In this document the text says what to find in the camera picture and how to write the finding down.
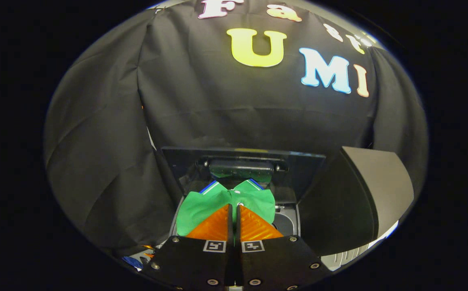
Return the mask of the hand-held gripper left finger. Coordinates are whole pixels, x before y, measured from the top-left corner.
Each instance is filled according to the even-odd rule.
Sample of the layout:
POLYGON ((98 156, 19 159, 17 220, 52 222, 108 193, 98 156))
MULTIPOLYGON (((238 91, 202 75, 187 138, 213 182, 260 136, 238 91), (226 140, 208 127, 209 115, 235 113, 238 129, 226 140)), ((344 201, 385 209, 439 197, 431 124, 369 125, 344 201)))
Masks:
POLYGON ((142 263, 140 274, 172 291, 225 291, 234 254, 232 205, 220 214, 220 232, 225 239, 195 239, 170 236, 153 258, 142 263))

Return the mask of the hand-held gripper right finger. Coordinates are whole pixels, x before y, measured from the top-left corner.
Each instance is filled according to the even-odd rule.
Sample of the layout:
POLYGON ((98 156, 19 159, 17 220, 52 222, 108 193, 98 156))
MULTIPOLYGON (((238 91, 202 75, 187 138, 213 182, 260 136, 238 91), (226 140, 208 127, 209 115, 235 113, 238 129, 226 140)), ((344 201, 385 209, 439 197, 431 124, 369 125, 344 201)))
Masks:
POLYGON ((298 235, 282 235, 248 207, 236 208, 236 285, 245 291, 300 291, 331 270, 298 235))

